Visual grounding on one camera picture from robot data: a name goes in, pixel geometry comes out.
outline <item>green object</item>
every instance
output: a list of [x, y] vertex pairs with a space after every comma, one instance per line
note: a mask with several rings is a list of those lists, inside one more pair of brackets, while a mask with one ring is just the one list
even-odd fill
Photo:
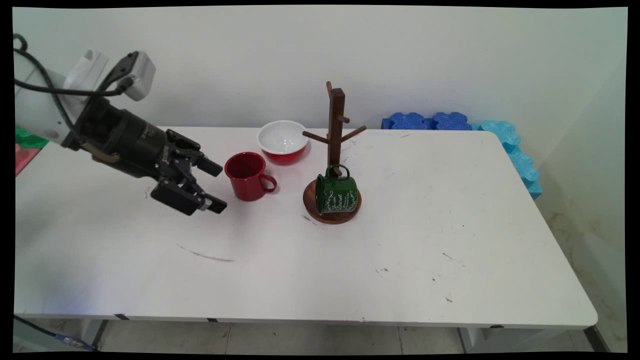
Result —
[[[329, 176], [334, 167], [347, 170], [347, 176]], [[349, 174], [349, 169], [341, 164], [329, 165], [324, 176], [318, 174], [316, 179], [316, 207], [318, 214], [350, 213], [358, 204], [358, 187]]]
[[15, 143], [25, 149], [42, 149], [49, 141], [15, 126]]

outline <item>black cable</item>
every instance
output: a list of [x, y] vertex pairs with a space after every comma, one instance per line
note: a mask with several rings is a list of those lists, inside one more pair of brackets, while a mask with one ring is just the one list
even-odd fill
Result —
[[[27, 53], [24, 50], [20, 50], [20, 49], [16, 49], [16, 48], [13, 48], [13, 51], [15, 51], [16, 53], [19, 53], [20, 55], [24, 56], [29, 61], [31, 61], [33, 63], [33, 65], [35, 65], [35, 67], [40, 71], [40, 74], [44, 78], [44, 82], [47, 84], [47, 86], [49, 88], [55, 88], [55, 86], [53, 86], [53, 81], [51, 81], [51, 78], [49, 77], [49, 74], [47, 73], [47, 70], [44, 68], [44, 66], [42, 66], [42, 64], [36, 58], [33, 57], [33, 55]], [[69, 119], [69, 116], [67, 115], [67, 111], [65, 110], [64, 106], [62, 106], [62, 102], [60, 102], [60, 99], [58, 98], [58, 94], [51, 94], [51, 96], [53, 97], [53, 102], [56, 105], [56, 107], [58, 108], [58, 111], [60, 112], [60, 115], [62, 116], [62, 119], [65, 121], [65, 124], [69, 128], [69, 131], [71, 131], [71, 133], [76, 137], [76, 140], [80, 143], [80, 145], [86, 143], [86, 140], [84, 139], [84, 137], [82, 135], [80, 135], [78, 130], [76, 130], [74, 128], [73, 123], [71, 123], [71, 120]]]
[[24, 325], [27, 325], [28, 327], [32, 327], [32, 328], [36, 329], [37, 331], [44, 332], [45, 334], [47, 334], [49, 336], [53, 336], [54, 338], [56, 337], [56, 333], [55, 332], [51, 332], [51, 331], [45, 330], [45, 329], [37, 326], [36, 324], [34, 324], [32, 322], [28, 322], [27, 320], [19, 317], [16, 314], [13, 314], [13, 318], [18, 320], [19, 322], [23, 323]]
[[[34, 58], [32, 55], [30, 55], [29, 53], [27, 53], [27, 40], [20, 34], [13, 34], [13, 39], [14, 40], [19, 40], [20, 41], [20, 49], [16, 49], [13, 48], [13, 51], [15, 51], [16, 53], [19, 53], [20, 55], [24, 56], [25, 58], [31, 60], [32, 63], [34, 63], [36, 66], [38, 64], [40, 64], [40, 62], [38, 60], [36, 60], [36, 58]], [[127, 90], [128, 86], [118, 86], [118, 88], [116, 88], [116, 90], [111, 90], [111, 91], [91, 91], [91, 90], [71, 90], [71, 89], [59, 89], [59, 88], [55, 88], [53, 86], [53, 83], [51, 85], [47, 84], [47, 86], [36, 86], [36, 85], [32, 85], [32, 84], [27, 84], [23, 81], [20, 81], [16, 78], [13, 79], [13, 83], [15, 83], [16, 85], [28, 89], [28, 90], [32, 90], [32, 91], [37, 91], [37, 92], [48, 92], [51, 94], [63, 94], [63, 95], [82, 95], [82, 96], [118, 96], [118, 95], [122, 95], [122, 93], [125, 92], [125, 90]]]
[[55, 332], [48, 331], [46, 329], [43, 329], [43, 328], [37, 326], [36, 324], [34, 324], [32, 322], [29, 322], [29, 321], [19, 317], [16, 314], [13, 314], [13, 318], [18, 320], [19, 322], [23, 323], [24, 325], [27, 325], [28, 327], [30, 327], [32, 329], [35, 329], [37, 331], [40, 331], [43, 334], [49, 335], [49, 336], [51, 336], [53, 338], [56, 338], [56, 339], [62, 341], [63, 343], [66, 343], [67, 345], [71, 345], [71, 346], [77, 347], [77, 348], [83, 348], [83, 349], [88, 350], [88, 351], [101, 352], [100, 350], [98, 350], [94, 346], [91, 346], [91, 345], [85, 343], [82, 340], [74, 339], [74, 338], [71, 338], [71, 337], [66, 336], [66, 335], [56, 334]]
[[27, 40], [22, 35], [14, 33], [13, 39], [20, 40], [20, 50], [27, 51]]
[[88, 90], [59, 89], [59, 88], [49, 88], [44, 86], [36, 86], [36, 85], [27, 84], [15, 78], [13, 79], [13, 82], [21, 88], [25, 88], [25, 89], [37, 91], [37, 92], [48, 92], [50, 94], [107, 97], [107, 96], [122, 95], [122, 93], [124, 92], [124, 89], [121, 86], [119, 86], [116, 90], [111, 90], [111, 91], [88, 91]]

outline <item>wooden mug stand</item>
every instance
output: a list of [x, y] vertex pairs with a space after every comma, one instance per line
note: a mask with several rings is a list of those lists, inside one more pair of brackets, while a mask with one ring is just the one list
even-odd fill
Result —
[[[326, 82], [326, 89], [329, 93], [329, 132], [327, 133], [326, 138], [307, 131], [303, 131], [302, 135], [328, 145], [326, 164], [329, 166], [331, 164], [340, 163], [340, 145], [346, 140], [360, 134], [362, 131], [365, 131], [367, 127], [360, 126], [358, 129], [355, 129], [343, 136], [342, 125], [349, 124], [350, 121], [349, 118], [344, 117], [344, 92], [341, 88], [332, 88], [331, 81]], [[342, 175], [338, 168], [333, 168], [330, 171], [332, 171], [331, 175], [333, 176]], [[358, 204], [354, 211], [350, 213], [328, 213], [320, 215], [316, 208], [316, 180], [313, 180], [305, 188], [305, 192], [302, 195], [302, 201], [304, 202], [309, 215], [317, 221], [324, 224], [342, 224], [351, 220], [358, 213], [360, 205], [362, 205], [362, 194], [360, 193], [360, 190], [358, 190]]]

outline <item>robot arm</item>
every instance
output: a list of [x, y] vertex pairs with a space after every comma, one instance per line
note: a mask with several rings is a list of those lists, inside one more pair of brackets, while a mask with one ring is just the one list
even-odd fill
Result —
[[[105, 98], [122, 92], [135, 101], [147, 96], [156, 68], [143, 51], [122, 58], [98, 85], [108, 61], [100, 52], [87, 50], [64, 77], [25, 55], [26, 42], [16, 38], [23, 43], [13, 53], [16, 125], [63, 147], [83, 149], [93, 160], [131, 176], [154, 178], [158, 184], [151, 197], [187, 215], [197, 209], [221, 213], [227, 207], [205, 193], [191, 173], [194, 166], [213, 176], [222, 171], [198, 143], [164, 132]], [[113, 83], [117, 90], [107, 91]]]

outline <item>mug handle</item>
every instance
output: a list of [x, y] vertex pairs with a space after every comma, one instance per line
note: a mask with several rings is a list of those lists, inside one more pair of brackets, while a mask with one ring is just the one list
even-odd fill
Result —
[[342, 164], [333, 164], [333, 165], [329, 165], [329, 166], [326, 168], [326, 172], [324, 173], [324, 176], [327, 176], [327, 177], [328, 177], [328, 176], [329, 176], [329, 171], [330, 171], [331, 169], [335, 168], [335, 167], [341, 167], [341, 168], [344, 168], [344, 170], [347, 170], [347, 178], [346, 178], [346, 179], [349, 179], [349, 176], [351, 176], [351, 174], [349, 174], [349, 169], [348, 169], [346, 166], [342, 165]]
[[264, 190], [264, 192], [272, 193], [272, 192], [274, 192], [276, 190], [276, 187], [278, 186], [278, 183], [276, 182], [276, 179], [273, 178], [273, 176], [260, 174], [260, 178], [261, 179], [265, 179], [266, 181], [269, 181], [271, 184], [273, 184], [273, 187], [268, 189], [268, 188], [265, 188], [264, 185], [262, 185], [262, 183], [260, 183], [260, 185], [262, 185], [262, 189]]

